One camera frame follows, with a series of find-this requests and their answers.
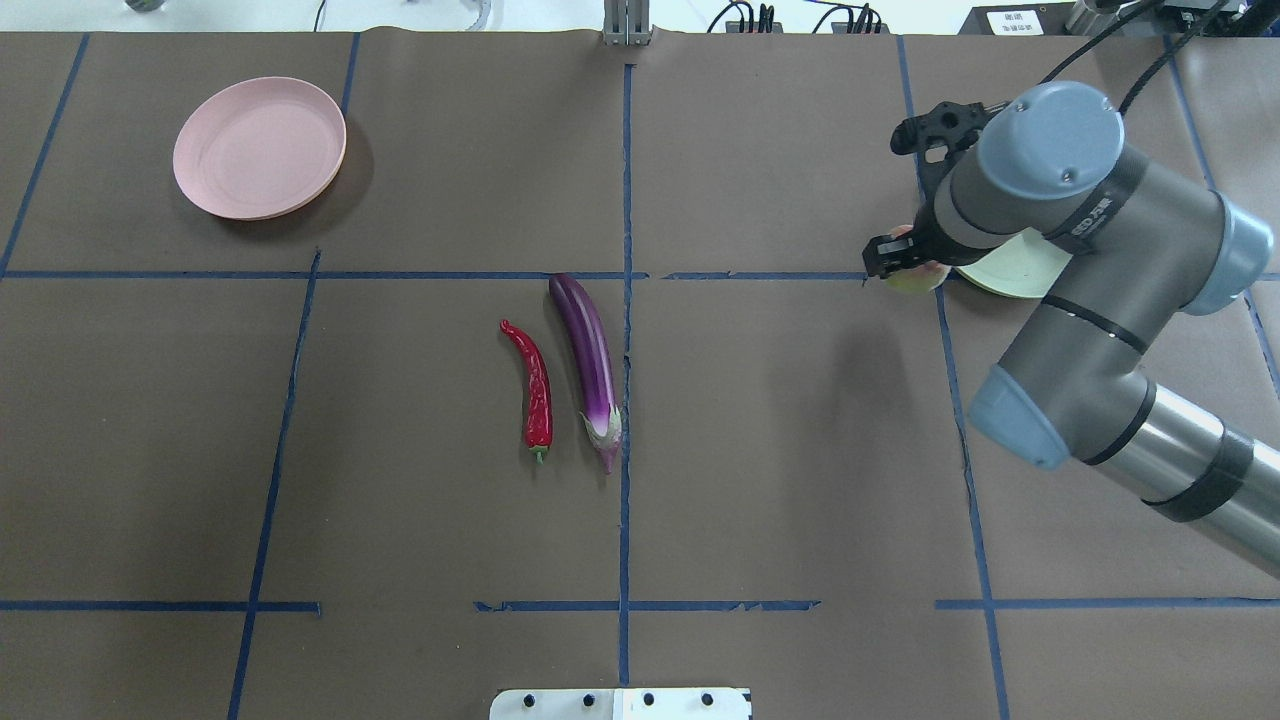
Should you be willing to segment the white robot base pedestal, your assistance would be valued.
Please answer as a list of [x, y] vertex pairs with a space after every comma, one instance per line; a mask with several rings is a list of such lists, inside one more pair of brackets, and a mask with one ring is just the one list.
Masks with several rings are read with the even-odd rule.
[[750, 691], [732, 687], [509, 689], [490, 719], [753, 719]]

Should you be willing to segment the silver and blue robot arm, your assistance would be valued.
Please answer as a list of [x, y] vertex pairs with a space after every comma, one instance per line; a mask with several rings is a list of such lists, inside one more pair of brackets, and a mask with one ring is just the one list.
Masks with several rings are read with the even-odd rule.
[[1023, 231], [1068, 263], [989, 369], [970, 423], [1034, 468], [1097, 469], [1167, 520], [1277, 574], [1277, 451], [1143, 373], [1171, 318], [1233, 304], [1274, 255], [1271, 228], [1126, 141], [1100, 90], [1050, 81], [1010, 102], [941, 102], [902, 120], [925, 197], [870, 240], [868, 275], [979, 261]]

